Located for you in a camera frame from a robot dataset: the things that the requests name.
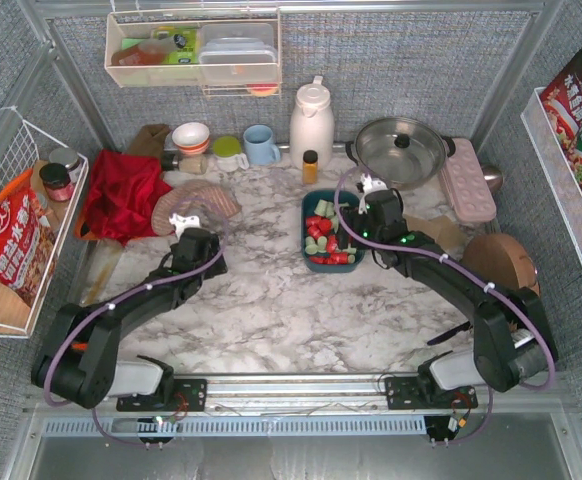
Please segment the red coffee capsule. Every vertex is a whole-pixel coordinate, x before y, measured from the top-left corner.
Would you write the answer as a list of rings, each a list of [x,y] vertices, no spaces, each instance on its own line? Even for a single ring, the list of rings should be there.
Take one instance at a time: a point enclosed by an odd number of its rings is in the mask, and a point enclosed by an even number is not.
[[[318,227],[323,234],[328,234],[333,228],[331,220],[327,218],[321,219]]]
[[[317,225],[312,225],[312,226],[308,227],[307,234],[309,236],[311,236],[314,240],[317,240],[318,238],[323,236],[322,231],[320,230],[320,228]]]
[[[331,253],[327,259],[329,265],[347,265],[349,264],[349,254],[346,252]]]
[[[310,228],[311,226],[318,225],[321,220],[323,220],[323,217],[318,216],[318,215],[313,215],[313,216],[306,217],[304,220],[304,223],[305,223],[305,226],[307,228]]]
[[[325,246],[325,250],[327,253],[334,253],[339,250],[338,239],[335,235],[330,235],[327,238],[327,244]]]
[[[325,256],[310,256],[309,260],[315,264],[325,264],[328,261],[328,257]]]

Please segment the striped pink brown towel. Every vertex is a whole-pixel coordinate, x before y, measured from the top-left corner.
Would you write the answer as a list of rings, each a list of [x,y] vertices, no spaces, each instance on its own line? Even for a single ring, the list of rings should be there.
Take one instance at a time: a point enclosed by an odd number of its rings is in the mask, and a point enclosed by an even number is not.
[[[230,219],[239,214],[242,207],[229,189],[206,180],[189,180],[158,198],[150,226],[157,236],[169,235],[175,230],[170,222],[171,215],[187,216],[195,209]]]

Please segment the teal plastic storage basket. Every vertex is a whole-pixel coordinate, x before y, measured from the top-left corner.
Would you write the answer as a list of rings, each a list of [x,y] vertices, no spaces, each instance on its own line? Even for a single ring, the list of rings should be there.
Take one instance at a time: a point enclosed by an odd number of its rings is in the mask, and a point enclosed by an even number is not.
[[[307,227],[305,226],[305,223],[304,223],[305,218],[308,216],[316,215],[314,213],[314,209],[315,209],[315,207],[320,199],[325,199],[327,201],[332,202],[333,203],[333,215],[332,216],[336,215],[335,208],[334,208],[334,197],[335,197],[335,191],[333,189],[315,190],[315,191],[312,191],[312,192],[309,192],[308,194],[306,194],[302,200],[302,203],[301,203],[301,209],[300,209],[300,227],[301,227],[301,230],[300,230],[300,240],[301,240],[300,253],[302,255],[302,258],[303,258],[307,268],[314,273],[320,273],[320,274],[351,273],[361,263],[361,261],[364,258],[364,255],[365,255],[365,253],[362,250],[355,247],[357,249],[357,253],[355,255],[349,254],[349,264],[347,264],[347,265],[329,265],[327,262],[325,264],[315,264],[315,263],[311,262],[309,260],[310,256],[304,252],[305,239],[307,237],[311,237],[307,234]],[[325,246],[327,244],[327,238],[330,235],[335,235],[338,239],[338,232],[335,233],[333,230],[331,230],[328,234],[323,234],[322,237],[315,240],[316,243],[318,244],[320,250],[316,255],[313,255],[313,256],[329,257],[329,255],[331,253],[326,252]],[[348,246],[354,247],[353,245],[339,245],[339,250],[341,248],[347,248]]]

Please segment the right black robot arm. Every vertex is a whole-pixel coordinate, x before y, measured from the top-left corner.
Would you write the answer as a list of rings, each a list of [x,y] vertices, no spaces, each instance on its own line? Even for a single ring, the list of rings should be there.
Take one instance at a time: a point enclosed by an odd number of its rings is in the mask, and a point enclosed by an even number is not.
[[[557,348],[545,308],[530,288],[487,282],[430,236],[408,228],[400,194],[376,190],[357,207],[335,204],[339,227],[380,255],[385,267],[419,282],[460,311],[473,328],[473,364],[498,392],[521,385],[543,391],[556,377]]]

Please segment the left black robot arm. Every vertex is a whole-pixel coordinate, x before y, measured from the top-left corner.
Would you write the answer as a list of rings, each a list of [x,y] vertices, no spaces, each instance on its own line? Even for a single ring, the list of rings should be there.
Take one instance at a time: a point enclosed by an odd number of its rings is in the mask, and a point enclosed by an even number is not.
[[[217,234],[184,230],[158,268],[115,298],[58,310],[31,371],[48,405],[96,407],[111,394],[120,341],[145,322],[175,310],[195,296],[207,279],[227,272]]]

